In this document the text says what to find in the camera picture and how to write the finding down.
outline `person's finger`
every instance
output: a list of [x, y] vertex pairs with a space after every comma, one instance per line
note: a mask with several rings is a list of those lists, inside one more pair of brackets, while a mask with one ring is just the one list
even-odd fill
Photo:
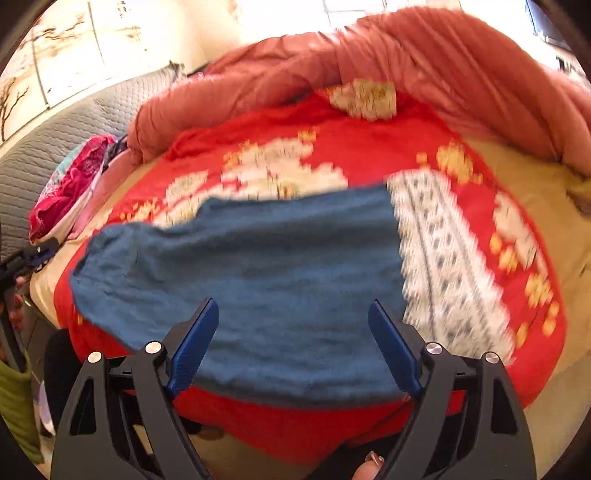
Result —
[[365, 460], [353, 474], [352, 480], [373, 480], [384, 464], [384, 459], [374, 452], [370, 452]]

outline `beige bedsheet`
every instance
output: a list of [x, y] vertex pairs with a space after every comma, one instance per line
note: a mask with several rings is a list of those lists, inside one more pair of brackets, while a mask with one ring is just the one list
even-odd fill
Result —
[[120, 198], [144, 175], [146, 175], [160, 159], [156, 159], [147, 165], [143, 165], [133, 172], [129, 178], [123, 182], [120, 187], [113, 192], [113, 195], [105, 203], [103, 208], [95, 215], [95, 217], [86, 226], [84, 231], [75, 240], [69, 240], [65, 242], [60, 248], [59, 252], [51, 261], [43, 268], [40, 272], [33, 274], [29, 285], [29, 291], [33, 302], [41, 313], [53, 323], [56, 327], [60, 328], [60, 324], [57, 320], [56, 308], [53, 304], [53, 293], [56, 290], [57, 282], [59, 281], [62, 272], [66, 269], [68, 263], [81, 246], [82, 243], [88, 237], [91, 236], [92, 232], [104, 225], [111, 209], [120, 200]]
[[[582, 182], [568, 168], [541, 162], [492, 142], [468, 142], [533, 218], [553, 260], [567, 309], [569, 327], [560, 362], [544, 391], [526, 409], [540, 478], [568, 447], [591, 407], [591, 383], [588, 380], [591, 378], [591, 356], [588, 355], [591, 344], [591, 265], [584, 270], [585, 265], [591, 264], [591, 220], [585, 219], [566, 195], [567, 189]], [[156, 161], [138, 169], [113, 194], [80, 238], [66, 242], [51, 262], [33, 276], [31, 297], [56, 326], [59, 324], [53, 292], [61, 273], [80, 244], [104, 223], [112, 206]], [[249, 446], [230, 436], [219, 442], [203, 442], [198, 437], [193, 440], [207, 464], [214, 466], [221, 478], [238, 478], [234, 476], [235, 468], [225, 461], [228, 456], [256, 459], [252, 472], [241, 467], [240, 478], [258, 478], [256, 473], [261, 471], [260, 462], [269, 462], [262, 468], [273, 471], [276, 478], [296, 480], [304, 473], [293, 465], [284, 465], [265, 455], [253, 455]]]
[[552, 259], [567, 319], [556, 375], [581, 360], [591, 346], [591, 218], [584, 217], [567, 196], [583, 180], [564, 165], [510, 147], [479, 140], [468, 143], [530, 214]]

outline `black gripper frame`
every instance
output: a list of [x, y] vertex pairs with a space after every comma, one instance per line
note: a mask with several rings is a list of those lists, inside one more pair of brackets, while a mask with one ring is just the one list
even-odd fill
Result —
[[[377, 300], [369, 325], [394, 380], [415, 402], [376, 480], [536, 479], [525, 415], [497, 354], [465, 358], [438, 343], [425, 343], [414, 327], [391, 317]], [[441, 465], [436, 458], [440, 434], [450, 396], [458, 390], [464, 392], [461, 422]]]
[[[162, 342], [135, 355], [89, 355], [70, 393], [56, 437], [56, 480], [206, 480], [203, 462], [172, 405], [186, 390], [218, 326], [219, 311], [205, 300]], [[146, 453], [122, 401], [135, 390], [153, 456]]]

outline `silver bolt head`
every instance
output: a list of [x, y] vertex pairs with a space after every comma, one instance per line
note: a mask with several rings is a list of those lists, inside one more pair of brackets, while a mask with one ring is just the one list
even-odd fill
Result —
[[150, 342], [146, 345], [146, 352], [152, 355], [158, 353], [160, 350], [162, 350], [162, 343], [160, 342]]
[[98, 361], [100, 361], [100, 359], [101, 359], [101, 358], [103, 358], [103, 355], [102, 355], [102, 353], [100, 353], [100, 352], [92, 352], [92, 353], [91, 353], [91, 354], [88, 356], [88, 361], [89, 361], [91, 364], [95, 364], [95, 363], [97, 363]]
[[427, 344], [427, 352], [429, 352], [431, 355], [439, 355], [441, 352], [443, 352], [443, 347], [438, 343], [431, 342]]
[[487, 352], [484, 356], [484, 360], [490, 364], [497, 364], [499, 363], [500, 358], [495, 352]]

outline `pink clothing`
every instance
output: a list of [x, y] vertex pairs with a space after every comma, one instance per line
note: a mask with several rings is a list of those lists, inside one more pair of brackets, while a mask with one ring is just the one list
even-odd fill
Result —
[[141, 106], [129, 127], [128, 168], [164, 153], [184, 130], [355, 78], [394, 82], [463, 135], [512, 144], [591, 175], [591, 96], [483, 21], [425, 7], [228, 52], [207, 75], [177, 82]]
[[92, 137], [57, 167], [29, 215], [29, 240], [32, 243], [46, 237], [85, 196], [89, 186], [101, 174], [106, 150], [114, 142], [112, 135]]
[[68, 236], [68, 239], [78, 238], [86, 225], [97, 214], [111, 194], [129, 177], [134, 170], [142, 164], [142, 158], [136, 151], [125, 150], [117, 155], [109, 168], [102, 174], [97, 183], [92, 197], [86, 203], [86, 206], [78, 214], [76, 223]]

